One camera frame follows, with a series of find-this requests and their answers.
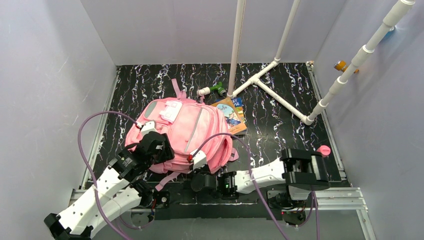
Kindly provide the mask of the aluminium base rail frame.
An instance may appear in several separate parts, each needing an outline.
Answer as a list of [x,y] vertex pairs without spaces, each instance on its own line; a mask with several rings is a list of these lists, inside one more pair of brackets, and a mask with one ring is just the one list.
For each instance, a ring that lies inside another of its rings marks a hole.
[[[172,79],[177,79],[187,96],[195,99],[196,89],[218,82],[227,86],[229,76],[228,63],[118,66],[106,109],[136,118],[150,101],[173,96]],[[303,113],[312,111],[321,98],[311,66],[307,63],[280,63],[262,80]],[[365,220],[357,213],[367,210],[365,199],[360,189],[350,187],[343,177],[341,160],[325,118],[319,115],[312,125],[305,125],[256,86],[243,90],[240,97],[247,119],[247,133],[242,136],[242,142],[234,143],[240,159],[223,170],[229,172],[245,170],[248,166],[263,166],[280,156],[286,148],[313,150],[329,145],[331,154],[324,162],[330,188],[316,193],[320,237],[323,240],[363,239],[361,226]],[[270,218],[256,192],[238,200],[200,197],[185,188],[185,180],[186,176],[180,175],[166,185],[165,189],[171,194],[170,207],[157,210],[157,221],[170,225],[201,219],[207,223],[236,225],[240,222],[263,222]]]

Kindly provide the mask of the pink round cap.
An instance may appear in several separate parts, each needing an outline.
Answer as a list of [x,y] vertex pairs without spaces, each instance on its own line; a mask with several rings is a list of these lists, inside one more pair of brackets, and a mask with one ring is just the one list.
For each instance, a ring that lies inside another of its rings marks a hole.
[[321,145],[316,151],[324,157],[329,156],[332,152],[331,148],[327,145]]

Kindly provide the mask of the pink student backpack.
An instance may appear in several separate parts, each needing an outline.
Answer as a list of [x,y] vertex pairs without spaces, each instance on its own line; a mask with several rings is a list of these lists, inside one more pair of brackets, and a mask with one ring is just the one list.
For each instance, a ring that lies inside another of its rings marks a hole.
[[176,97],[152,100],[136,120],[140,125],[153,121],[154,129],[167,134],[174,150],[174,159],[150,167],[154,173],[167,175],[156,185],[157,191],[178,175],[188,174],[193,157],[205,156],[213,174],[239,158],[224,113],[215,106],[187,98],[178,81],[171,81]]

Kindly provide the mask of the orange yellow wall knob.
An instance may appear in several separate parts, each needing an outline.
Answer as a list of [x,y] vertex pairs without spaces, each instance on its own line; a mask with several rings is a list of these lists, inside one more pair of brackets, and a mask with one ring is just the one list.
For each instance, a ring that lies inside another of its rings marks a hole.
[[343,61],[343,60],[338,60],[335,64],[334,64],[334,68],[339,71],[339,72],[345,72],[348,68],[348,64]]

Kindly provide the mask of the blue storey house book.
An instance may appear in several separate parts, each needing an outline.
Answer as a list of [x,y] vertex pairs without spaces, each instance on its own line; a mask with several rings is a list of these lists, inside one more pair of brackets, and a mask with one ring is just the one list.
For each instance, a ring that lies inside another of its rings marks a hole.
[[233,107],[228,103],[221,103],[224,100],[216,101],[216,103],[212,104],[213,107],[217,107],[220,111],[223,112],[225,121],[228,127],[234,127],[240,123],[245,123],[244,117],[244,109],[242,99],[240,97],[236,97],[231,99]]

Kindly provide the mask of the green white pipe fitting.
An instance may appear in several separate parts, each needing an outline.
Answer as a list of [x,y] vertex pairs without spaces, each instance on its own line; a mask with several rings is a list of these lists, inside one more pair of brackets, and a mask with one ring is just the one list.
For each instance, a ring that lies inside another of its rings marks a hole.
[[212,92],[217,92],[221,97],[226,96],[226,90],[223,88],[223,83],[219,81],[217,84],[209,87],[204,87],[196,91],[197,96],[209,95]]

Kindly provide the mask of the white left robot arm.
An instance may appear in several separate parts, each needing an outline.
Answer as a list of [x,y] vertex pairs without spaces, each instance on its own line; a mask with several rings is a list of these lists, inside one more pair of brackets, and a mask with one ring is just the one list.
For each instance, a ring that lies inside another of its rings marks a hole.
[[52,237],[55,240],[90,240],[123,212],[137,206],[155,205],[160,195],[139,176],[152,165],[174,157],[165,133],[151,131],[139,142],[129,144],[74,203],[44,219]]

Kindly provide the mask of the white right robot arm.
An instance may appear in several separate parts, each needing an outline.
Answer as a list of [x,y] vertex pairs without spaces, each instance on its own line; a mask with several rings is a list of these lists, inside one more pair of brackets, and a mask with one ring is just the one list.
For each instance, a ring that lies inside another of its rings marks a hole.
[[194,192],[207,192],[215,198],[236,200],[256,189],[272,185],[287,186],[290,200],[306,200],[311,191],[330,187],[324,158],[331,149],[322,145],[317,151],[288,148],[276,160],[251,170],[237,170],[212,174],[202,152],[194,156],[193,177],[190,187]]

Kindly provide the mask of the orange Othello book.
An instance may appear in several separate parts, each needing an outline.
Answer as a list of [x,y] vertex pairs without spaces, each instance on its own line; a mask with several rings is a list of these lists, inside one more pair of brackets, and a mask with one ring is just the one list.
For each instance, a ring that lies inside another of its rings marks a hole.
[[211,106],[218,108],[223,113],[224,120],[231,134],[242,136],[247,133],[243,104],[239,97],[227,97],[216,101]]

